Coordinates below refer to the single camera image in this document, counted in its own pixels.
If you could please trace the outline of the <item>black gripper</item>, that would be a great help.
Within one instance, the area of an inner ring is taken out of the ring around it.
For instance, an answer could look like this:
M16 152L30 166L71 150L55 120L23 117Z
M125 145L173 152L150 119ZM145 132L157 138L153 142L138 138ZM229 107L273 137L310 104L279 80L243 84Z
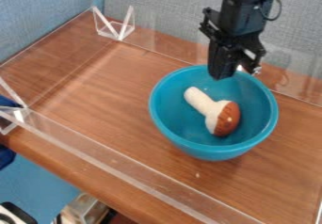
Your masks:
M261 67L266 49L259 35L266 20L254 7L251 2L223 0L219 11L203 9L201 31L209 37L207 70L214 79L231 77L238 65L250 74Z

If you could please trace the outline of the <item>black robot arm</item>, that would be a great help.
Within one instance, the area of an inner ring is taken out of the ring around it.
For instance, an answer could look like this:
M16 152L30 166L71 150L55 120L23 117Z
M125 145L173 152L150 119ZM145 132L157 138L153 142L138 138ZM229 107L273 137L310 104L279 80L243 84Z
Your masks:
M215 80L233 76L238 65L254 74L261 68L266 48L259 40L273 0L223 0L217 11L205 8L201 31L210 39L207 71Z

